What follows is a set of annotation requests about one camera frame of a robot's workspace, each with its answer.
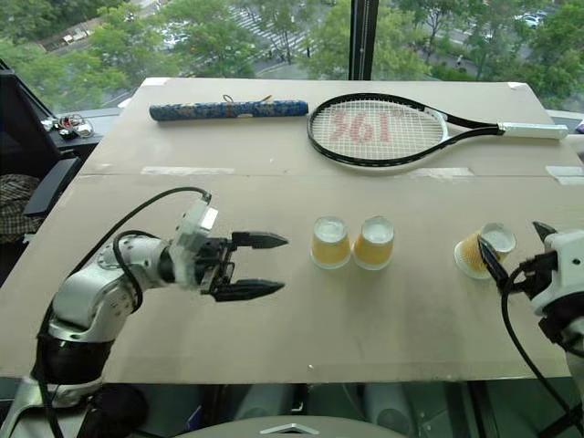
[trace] racket strings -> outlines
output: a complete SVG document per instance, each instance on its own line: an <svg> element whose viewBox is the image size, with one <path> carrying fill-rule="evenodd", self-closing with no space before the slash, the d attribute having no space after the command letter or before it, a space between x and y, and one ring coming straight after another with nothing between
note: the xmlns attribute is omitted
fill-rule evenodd
<svg viewBox="0 0 584 438"><path fill-rule="evenodd" d="M390 101L353 100L323 109L312 135L325 149L361 159L390 160L426 151L444 135L434 115Z"/></svg>

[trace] racket frame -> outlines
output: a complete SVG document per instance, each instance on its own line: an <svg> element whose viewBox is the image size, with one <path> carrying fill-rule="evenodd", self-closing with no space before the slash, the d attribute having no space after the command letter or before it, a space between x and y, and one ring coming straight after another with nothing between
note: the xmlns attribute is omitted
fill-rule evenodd
<svg viewBox="0 0 584 438"><path fill-rule="evenodd" d="M432 146L431 148L426 149L425 151L420 151L414 153L412 155L408 155L406 157L401 158L391 158L385 160L373 160L368 158L356 158L350 157L348 155L343 155L338 152L331 151L325 147L323 147L318 141L314 138L312 134L312 124L314 119L320 114L323 110L332 107L333 105L337 105L339 103L344 102L352 102L357 100L372 100L372 101L385 101L390 103L398 103L405 105L407 107L413 108L415 110L425 112L432 117L434 117L438 122L441 123L443 128L443 138L442 140L437 143L436 145ZM461 132L456 134L452 137L448 137L448 127L446 126L446 121L453 125L461 126L463 128L467 128L469 130L465 132ZM307 132L308 132L308 139L312 146L325 157L330 158L331 160L335 160L337 162L343 162L345 164L350 164L353 166L363 166L363 167L392 167L392 166L400 166L403 164L407 164L409 162L416 162L421 158L430 155L433 152L439 151L444 149L446 146L457 143L463 139L469 139L473 137L480 137L483 135L503 135L505 131L499 127L497 123L484 123L482 121L474 121L469 119L463 119L461 117L456 117L451 114L445 113L443 111L439 111L436 108L429 107L427 105L423 105L420 102L416 102L415 100L402 98L400 96L392 96L390 94L381 94L381 93L351 93L351 94L344 94L342 96L337 96L336 98L329 99L312 111L308 118L307 124Z"/></svg>

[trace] desk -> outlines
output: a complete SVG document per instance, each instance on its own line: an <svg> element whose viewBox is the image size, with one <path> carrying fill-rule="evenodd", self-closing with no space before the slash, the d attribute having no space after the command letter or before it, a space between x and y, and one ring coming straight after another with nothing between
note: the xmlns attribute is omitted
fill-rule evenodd
<svg viewBox="0 0 584 438"><path fill-rule="evenodd" d="M315 108L336 94L390 90L413 99L426 96L429 104L469 118L549 122L529 88L237 79L158 83L162 85L139 89L0 291L2 375L29 371L48 301L67 272L120 217L158 192L198 185L213 193L212 204L219 210L214 235L265 230L290 241L269 251L238 251L235 276L263 276L287 285L273 296L246 303L217 304L177 287L147 292L143 307L129 318L114 345L107 380L530 376L503 327L493 283L460 273L453 249L483 223L504 222L518 241L505 262L512 267L541 251L530 221L558 228L584 226L584 186L561 185L545 169L550 164L579 165L565 141L469 141L424 164L468 168L473 176L371 173L352 171L316 154L308 145L305 118L159 125L148 116L151 103L217 100L225 92L235 99L266 94L306 99ZM451 97L454 87L458 99ZM191 199L188 193L165 199L128 227L172 237ZM324 214L341 216L353 239L367 217L388 217L396 229L390 267L366 272L349 263L329 272L314 266L308 257L311 229ZM561 351L539 332L527 299L513 297L510 309L517 334L540 369L549 376L568 375Z"/></svg>

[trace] upside-down cup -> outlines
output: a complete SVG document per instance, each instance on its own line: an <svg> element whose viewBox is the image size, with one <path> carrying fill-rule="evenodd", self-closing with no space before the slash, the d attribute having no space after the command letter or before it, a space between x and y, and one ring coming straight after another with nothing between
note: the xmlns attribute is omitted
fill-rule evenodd
<svg viewBox="0 0 584 438"><path fill-rule="evenodd" d="M394 235L393 225L383 216L366 220L353 246L355 263L370 271L383 269L391 260Z"/></svg>
<svg viewBox="0 0 584 438"><path fill-rule="evenodd" d="M323 269L337 269L350 259L350 243L345 223L335 216L320 217L314 224L310 258Z"/></svg>

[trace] racket handle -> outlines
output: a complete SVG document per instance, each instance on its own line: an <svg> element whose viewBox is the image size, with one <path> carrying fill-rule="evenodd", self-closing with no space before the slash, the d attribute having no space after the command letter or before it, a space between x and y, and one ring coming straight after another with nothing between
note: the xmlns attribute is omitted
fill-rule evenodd
<svg viewBox="0 0 584 438"><path fill-rule="evenodd" d="M499 123L503 135L530 139L561 140L568 135L566 125L537 125L535 123Z"/></svg>

